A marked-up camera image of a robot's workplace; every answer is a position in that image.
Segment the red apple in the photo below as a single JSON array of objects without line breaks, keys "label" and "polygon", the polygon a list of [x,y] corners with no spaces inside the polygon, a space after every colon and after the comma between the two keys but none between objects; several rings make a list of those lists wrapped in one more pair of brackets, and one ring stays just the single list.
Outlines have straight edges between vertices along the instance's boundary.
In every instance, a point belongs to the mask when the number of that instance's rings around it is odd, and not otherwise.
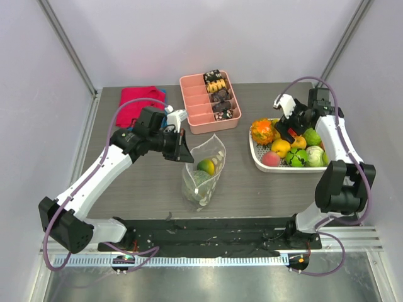
[{"label": "red apple", "polygon": [[303,135],[305,130],[303,128],[289,128],[288,132],[291,134],[291,136],[296,137]]}]

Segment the clear polka dot zip bag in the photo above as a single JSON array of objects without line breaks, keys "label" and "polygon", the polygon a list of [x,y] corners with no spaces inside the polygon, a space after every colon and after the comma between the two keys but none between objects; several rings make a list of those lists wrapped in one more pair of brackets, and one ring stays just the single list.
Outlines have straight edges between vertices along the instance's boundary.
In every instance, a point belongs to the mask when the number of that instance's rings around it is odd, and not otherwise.
[{"label": "clear polka dot zip bag", "polygon": [[191,149],[193,163],[186,163],[182,170],[182,196],[195,211],[206,208],[217,188],[226,161],[226,147],[218,136]]}]

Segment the green netted melon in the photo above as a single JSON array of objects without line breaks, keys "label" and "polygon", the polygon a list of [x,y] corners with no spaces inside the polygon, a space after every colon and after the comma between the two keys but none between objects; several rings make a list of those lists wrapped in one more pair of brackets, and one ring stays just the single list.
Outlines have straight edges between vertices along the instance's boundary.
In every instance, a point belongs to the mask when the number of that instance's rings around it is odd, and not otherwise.
[{"label": "green netted melon", "polygon": [[198,188],[204,183],[207,182],[211,176],[204,171],[192,171],[190,172],[190,176],[186,182],[186,186],[190,193],[197,194]]}]

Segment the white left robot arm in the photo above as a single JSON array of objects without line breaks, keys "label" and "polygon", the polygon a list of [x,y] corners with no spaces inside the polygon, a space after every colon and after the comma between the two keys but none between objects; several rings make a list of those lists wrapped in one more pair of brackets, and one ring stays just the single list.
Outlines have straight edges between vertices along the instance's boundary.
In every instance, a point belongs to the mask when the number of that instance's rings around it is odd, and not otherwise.
[{"label": "white left robot arm", "polygon": [[166,160],[192,163],[181,123],[184,109],[171,106],[161,110],[144,107],[132,129],[121,128],[108,135],[106,147],[96,162],[55,199],[39,204],[40,219],[46,234],[76,254],[89,244],[111,242],[121,251],[129,250],[134,235],[120,218],[89,219],[88,213],[108,186],[147,152],[160,152]]}]

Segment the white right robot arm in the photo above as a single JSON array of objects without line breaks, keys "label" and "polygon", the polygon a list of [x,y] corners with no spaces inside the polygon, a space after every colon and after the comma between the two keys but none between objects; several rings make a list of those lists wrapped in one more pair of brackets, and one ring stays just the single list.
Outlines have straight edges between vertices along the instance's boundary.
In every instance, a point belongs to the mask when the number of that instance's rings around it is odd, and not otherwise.
[{"label": "white right robot arm", "polygon": [[350,225],[349,216],[370,208],[370,193],[376,170],[364,163],[349,139],[344,114],[331,88],[313,88],[303,104],[283,92],[273,103],[283,112],[275,128],[281,138],[293,142],[292,133],[301,135],[313,128],[321,137],[328,165],[316,185],[314,202],[292,216],[285,227],[285,243],[297,249],[313,241],[321,227],[336,220]]}]

